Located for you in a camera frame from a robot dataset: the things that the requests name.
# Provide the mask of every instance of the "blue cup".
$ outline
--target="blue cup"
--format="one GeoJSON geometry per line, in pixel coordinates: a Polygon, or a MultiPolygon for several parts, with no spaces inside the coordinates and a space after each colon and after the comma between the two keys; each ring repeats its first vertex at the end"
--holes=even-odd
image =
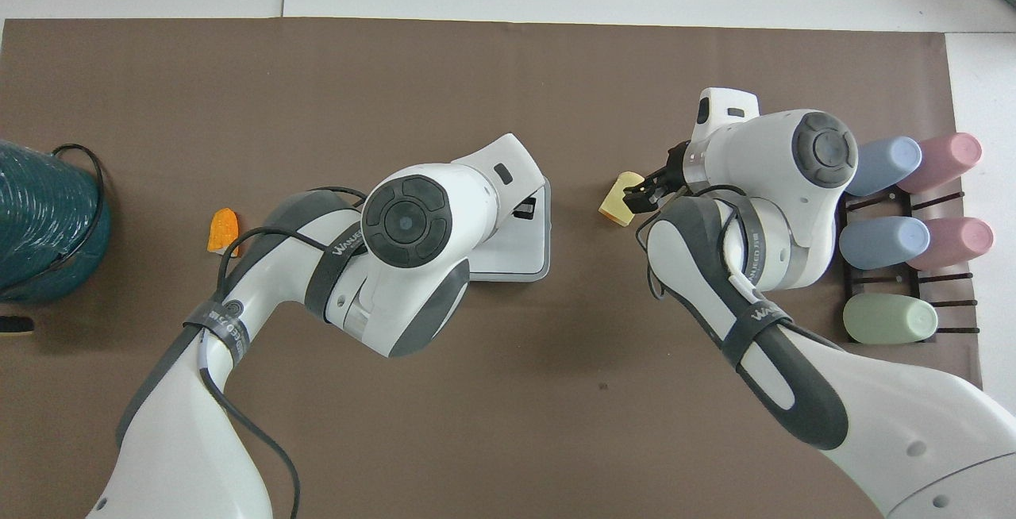
{"type": "Polygon", "coordinates": [[[920,166],[920,147],[914,139],[896,136],[864,143],[858,149],[858,172],[846,187],[851,196],[870,196],[903,180],[920,166]]]}
{"type": "Polygon", "coordinates": [[[858,269],[880,269],[915,258],[931,241],[920,219],[877,217],[848,223],[839,234],[839,252],[858,269]]]}

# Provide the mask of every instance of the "teal container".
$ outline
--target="teal container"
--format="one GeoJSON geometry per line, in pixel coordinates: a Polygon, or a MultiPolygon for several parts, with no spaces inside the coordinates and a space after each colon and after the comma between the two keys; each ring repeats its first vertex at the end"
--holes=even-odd
{"type": "Polygon", "coordinates": [[[54,156],[0,140],[0,303],[44,303],[74,290],[110,241],[96,179],[54,156]],[[70,259],[54,267],[69,252],[70,259]]]}

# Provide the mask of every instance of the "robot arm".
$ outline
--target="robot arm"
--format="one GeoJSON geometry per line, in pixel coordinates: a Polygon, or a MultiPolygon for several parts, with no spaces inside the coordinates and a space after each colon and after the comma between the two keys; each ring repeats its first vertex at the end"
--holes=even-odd
{"type": "Polygon", "coordinates": [[[131,400],[89,519],[270,518],[261,476],[206,385],[225,386],[288,301],[382,355],[420,350],[457,308],[469,252],[543,184],[529,153],[505,135],[452,164],[389,176],[363,214],[330,191],[288,198],[131,400]]]}
{"type": "Polygon", "coordinates": [[[1016,418],[962,379],[797,330],[742,272],[742,238],[722,201],[675,198],[650,225],[649,263],[777,421],[887,517],[1010,516],[1016,418]]]}
{"type": "MultiPolygon", "coordinates": [[[[703,93],[697,131],[721,91],[703,93]]],[[[844,352],[797,327],[759,291],[810,284],[828,265],[830,207],[856,160],[852,138],[846,150],[836,146],[837,133],[849,136],[845,126],[817,111],[759,118],[749,118],[757,115],[751,104],[718,111],[749,120],[697,132],[626,198],[633,211],[645,211],[682,187],[701,193],[671,198],[646,223],[649,267],[664,290],[690,310],[777,421],[846,472],[886,517],[1011,516],[1012,414],[962,379],[844,352]],[[845,179],[820,189],[807,175],[811,163],[798,157],[809,118],[834,135],[812,133],[813,161],[849,168],[845,179]]]]}

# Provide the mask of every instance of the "orange foam piece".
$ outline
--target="orange foam piece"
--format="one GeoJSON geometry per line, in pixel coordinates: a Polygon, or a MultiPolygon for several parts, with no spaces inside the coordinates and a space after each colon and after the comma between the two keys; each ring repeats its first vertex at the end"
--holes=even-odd
{"type": "MultiPolygon", "coordinates": [[[[221,208],[211,216],[208,229],[208,251],[223,255],[230,244],[240,237],[240,222],[231,208],[221,208]]],[[[240,248],[233,250],[233,256],[240,256],[240,248]]]]}

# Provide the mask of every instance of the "black cable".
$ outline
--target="black cable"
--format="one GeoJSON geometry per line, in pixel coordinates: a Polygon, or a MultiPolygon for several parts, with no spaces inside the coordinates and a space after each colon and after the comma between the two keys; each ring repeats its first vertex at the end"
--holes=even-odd
{"type": "Polygon", "coordinates": [[[70,259],[77,254],[80,248],[84,247],[87,241],[90,240],[91,234],[94,233],[96,226],[99,225],[99,218],[102,217],[103,208],[105,208],[106,205],[106,187],[104,186],[103,166],[99,163],[99,156],[96,156],[96,153],[87,147],[81,146],[80,143],[62,143],[60,146],[54,147],[51,154],[53,154],[54,157],[59,157],[60,154],[66,152],[66,150],[80,150],[81,152],[84,152],[84,154],[90,158],[91,166],[96,170],[96,210],[91,214],[91,221],[88,222],[88,225],[84,229],[83,236],[81,236],[80,240],[74,244],[73,248],[65,254],[56,256],[56,258],[46,266],[46,269],[40,270],[39,273],[29,276],[27,279],[15,281],[15,283],[11,283],[6,287],[0,288],[0,295],[9,291],[11,288],[20,287],[21,285],[28,283],[28,281],[33,281],[34,279],[37,279],[37,277],[51,272],[51,270],[60,269],[66,262],[70,261],[70,259]]]}
{"type": "Polygon", "coordinates": [[[654,214],[649,216],[649,219],[646,219],[645,221],[642,222],[641,225],[636,226],[635,229],[635,241],[638,242],[639,247],[642,248],[642,252],[649,252],[649,248],[647,242],[642,239],[640,234],[642,234],[642,230],[645,230],[646,225],[649,225],[649,223],[656,221],[657,217],[659,217],[659,212],[654,212],[654,214]]]}
{"type": "Polygon", "coordinates": [[[740,189],[740,187],[729,186],[726,183],[718,183],[716,186],[704,187],[699,191],[693,191],[693,193],[689,194],[689,196],[698,197],[702,196],[702,194],[708,194],[710,193],[710,191],[717,191],[717,190],[729,190],[734,191],[735,194],[741,194],[744,197],[748,197],[748,194],[745,193],[744,190],[740,189]]]}
{"type": "Polygon", "coordinates": [[[663,281],[659,281],[659,291],[657,291],[656,287],[652,284],[653,277],[659,281],[659,277],[656,277],[656,273],[653,273],[652,266],[649,263],[645,263],[645,280],[649,283],[649,294],[656,301],[663,301],[666,299],[666,286],[663,284],[663,281]]]}
{"type": "Polygon", "coordinates": [[[207,368],[202,368],[200,373],[201,382],[203,382],[204,388],[208,391],[208,394],[211,394],[212,398],[215,399],[218,406],[221,406],[224,410],[232,415],[234,419],[243,425],[244,428],[249,430],[251,434],[257,436],[257,438],[265,444],[268,444],[268,447],[271,448],[272,451],[275,451],[279,458],[282,458],[282,463],[285,464],[287,469],[290,470],[290,477],[293,479],[293,511],[290,512],[290,519],[296,519],[297,510],[300,509],[300,474],[297,473],[297,466],[293,463],[293,460],[290,459],[290,454],[287,454],[285,450],[283,450],[282,447],[275,442],[275,440],[271,439],[271,436],[268,436],[263,430],[258,428],[256,424],[251,421],[250,418],[244,415],[243,412],[230,402],[226,395],[223,394],[223,391],[218,389],[218,386],[215,386],[215,382],[211,379],[211,374],[208,373],[207,368]]]}
{"type": "Polygon", "coordinates": [[[308,244],[310,247],[315,248],[318,251],[321,252],[328,251],[327,245],[324,245],[319,241],[314,240],[314,238],[308,238],[307,236],[304,236],[304,234],[301,234],[298,231],[283,230],[280,229],[279,226],[255,226],[255,229],[253,230],[244,231],[243,234],[240,234],[239,238],[236,238],[236,240],[233,241],[232,244],[230,244],[230,247],[226,248],[226,252],[223,254],[223,259],[221,261],[218,262],[218,277],[215,281],[215,294],[212,297],[212,301],[217,301],[221,303],[221,301],[226,299],[226,293],[225,293],[226,270],[229,269],[230,259],[233,256],[233,251],[235,251],[236,248],[240,247],[240,244],[243,244],[244,242],[246,242],[250,238],[253,238],[254,236],[260,236],[261,234],[278,234],[278,236],[295,238],[296,240],[302,241],[303,243],[308,244]]]}
{"type": "Polygon", "coordinates": [[[312,187],[310,191],[338,191],[338,193],[341,194],[351,194],[351,196],[356,196],[357,198],[360,198],[360,200],[357,201],[357,203],[353,204],[353,207],[355,208],[359,208],[360,205],[364,204],[364,201],[367,201],[367,194],[364,194],[363,191],[360,190],[354,190],[353,187],[322,186],[322,187],[312,187]]]}
{"type": "MultiPolygon", "coordinates": [[[[725,204],[726,207],[731,209],[731,214],[726,215],[726,219],[723,221],[723,225],[720,228],[719,243],[717,244],[716,247],[716,251],[718,251],[720,255],[724,255],[723,241],[726,240],[726,231],[729,230],[731,223],[734,221],[735,217],[738,218],[738,221],[742,223],[743,219],[741,219],[741,210],[740,208],[738,208],[737,205],[731,203],[729,201],[724,200],[724,198],[715,198],[715,200],[722,201],[722,203],[725,204]]],[[[748,251],[747,251],[748,231],[745,231],[745,228],[743,225],[741,226],[741,244],[742,244],[741,247],[745,248],[746,250],[745,255],[742,256],[741,258],[741,270],[745,270],[748,268],[748,251]]]]}

